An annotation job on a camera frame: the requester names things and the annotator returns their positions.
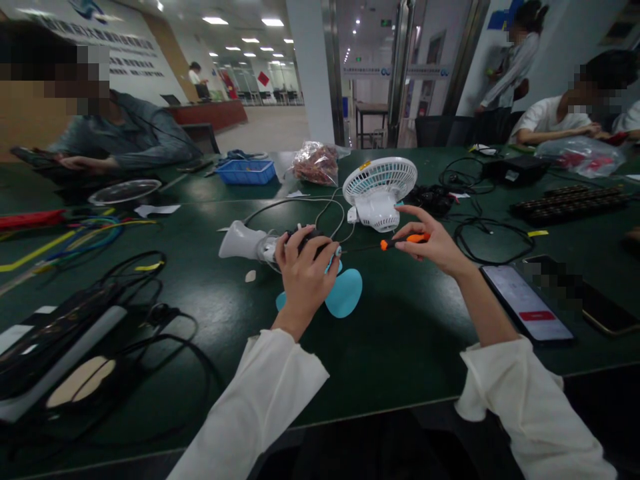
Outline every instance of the white shirt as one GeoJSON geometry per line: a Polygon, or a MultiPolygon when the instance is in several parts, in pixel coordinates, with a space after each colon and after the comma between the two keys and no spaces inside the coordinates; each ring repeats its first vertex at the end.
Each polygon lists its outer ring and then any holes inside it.
{"type": "Polygon", "coordinates": [[[509,143],[517,143],[515,134],[521,129],[546,133],[586,127],[591,123],[591,119],[586,113],[572,112],[568,112],[565,118],[562,119],[562,122],[558,123],[558,106],[560,105],[561,99],[562,96],[552,97],[540,100],[530,106],[511,131],[509,143]]]}
{"type": "Polygon", "coordinates": [[[539,45],[540,35],[531,32],[520,45],[509,48],[507,58],[502,65],[504,75],[489,90],[480,105],[487,110],[513,106],[513,91],[518,88],[531,69],[539,45]]]}
{"type": "Polygon", "coordinates": [[[613,122],[613,133],[640,130],[640,100],[613,122]]]}
{"type": "Polygon", "coordinates": [[[194,85],[200,85],[200,77],[193,70],[189,70],[189,80],[191,80],[191,83],[194,85]]]}
{"type": "MultiPolygon", "coordinates": [[[[456,410],[500,420],[527,480],[614,479],[602,446],[573,411],[562,378],[526,338],[461,354],[469,372],[456,410]]],[[[236,374],[167,480],[241,480],[302,412],[329,374],[282,330],[250,338],[236,374]]]]}

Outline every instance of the screwdriver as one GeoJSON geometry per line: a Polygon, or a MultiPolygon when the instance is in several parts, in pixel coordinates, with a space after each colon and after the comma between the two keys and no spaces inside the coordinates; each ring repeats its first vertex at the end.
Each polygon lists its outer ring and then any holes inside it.
{"type": "Polygon", "coordinates": [[[431,238],[431,236],[428,233],[412,233],[410,235],[406,235],[404,237],[400,237],[396,239],[382,240],[378,245],[370,245],[368,247],[362,247],[358,249],[344,251],[342,252],[342,254],[344,255],[345,253],[348,253],[348,252],[369,250],[374,248],[380,248],[382,251],[387,251],[389,249],[395,248],[398,242],[408,241],[411,243],[426,243],[429,240],[429,238],[431,238]]]}

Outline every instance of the plastic bag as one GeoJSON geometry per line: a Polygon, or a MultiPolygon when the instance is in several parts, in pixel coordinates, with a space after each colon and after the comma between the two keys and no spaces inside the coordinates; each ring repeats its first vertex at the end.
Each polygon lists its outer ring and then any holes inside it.
{"type": "Polygon", "coordinates": [[[351,150],[316,141],[304,142],[293,159],[293,174],[297,179],[338,187],[338,160],[351,150]]]}
{"type": "Polygon", "coordinates": [[[608,177],[627,161],[617,147],[589,137],[550,140],[538,146],[536,157],[557,157],[558,165],[583,177],[608,177]]]}

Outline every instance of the small fan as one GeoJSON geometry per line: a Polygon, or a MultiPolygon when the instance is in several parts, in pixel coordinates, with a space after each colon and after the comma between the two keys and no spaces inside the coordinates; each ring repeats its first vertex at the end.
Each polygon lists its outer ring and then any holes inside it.
{"type": "Polygon", "coordinates": [[[418,170],[410,160],[387,157],[360,166],[342,190],[360,222],[384,233],[400,224],[400,214],[393,207],[407,196],[417,178],[418,170]]]}

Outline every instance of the banner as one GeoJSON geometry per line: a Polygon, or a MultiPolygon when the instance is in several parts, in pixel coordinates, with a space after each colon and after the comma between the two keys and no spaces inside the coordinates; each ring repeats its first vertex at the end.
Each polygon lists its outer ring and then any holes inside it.
{"type": "MultiPolygon", "coordinates": [[[[342,66],[342,78],[345,80],[381,79],[388,80],[392,64],[352,63],[342,66]]],[[[446,80],[449,78],[449,65],[410,65],[407,78],[410,80],[446,80]]]]}
{"type": "Polygon", "coordinates": [[[166,106],[187,98],[140,12],[110,0],[0,0],[10,19],[28,19],[78,45],[109,48],[110,88],[166,106]]]}

